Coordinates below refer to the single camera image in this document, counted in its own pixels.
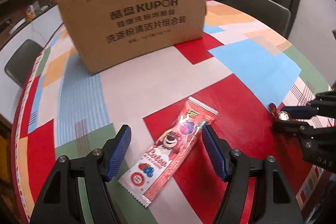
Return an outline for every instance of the wrapped candy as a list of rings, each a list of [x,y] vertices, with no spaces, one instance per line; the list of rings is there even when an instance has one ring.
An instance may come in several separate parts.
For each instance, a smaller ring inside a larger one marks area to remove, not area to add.
[[[147,207],[194,147],[206,124],[218,112],[189,97],[173,124],[121,178],[122,184]]]
[[[283,121],[291,121],[292,118],[290,117],[288,112],[285,111],[277,111],[277,107],[274,103],[270,103],[268,105],[269,111],[272,114],[272,116],[276,119],[276,120],[283,120]]]

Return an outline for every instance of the strawberry illustration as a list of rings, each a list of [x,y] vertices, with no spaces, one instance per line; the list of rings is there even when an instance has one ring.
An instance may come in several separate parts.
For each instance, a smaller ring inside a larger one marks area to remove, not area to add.
[[[147,164],[139,164],[138,167],[143,171],[147,167]]]

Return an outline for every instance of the cardboard box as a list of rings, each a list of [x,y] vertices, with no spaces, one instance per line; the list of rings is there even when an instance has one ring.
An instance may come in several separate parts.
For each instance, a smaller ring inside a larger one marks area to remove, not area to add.
[[[90,73],[202,37],[206,0],[57,0]]]

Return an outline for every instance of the floor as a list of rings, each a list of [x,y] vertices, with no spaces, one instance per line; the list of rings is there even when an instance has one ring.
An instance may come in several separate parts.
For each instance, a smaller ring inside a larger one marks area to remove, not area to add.
[[[20,223],[20,217],[9,164],[10,142],[11,130],[0,122],[0,220],[14,224]]]

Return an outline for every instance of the red label circle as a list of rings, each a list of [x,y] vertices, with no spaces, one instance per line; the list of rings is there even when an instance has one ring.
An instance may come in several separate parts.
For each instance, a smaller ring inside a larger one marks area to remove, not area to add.
[[[131,182],[135,186],[140,187],[140,186],[144,185],[144,183],[145,183],[145,177],[141,173],[139,173],[139,172],[134,172],[131,175]]]

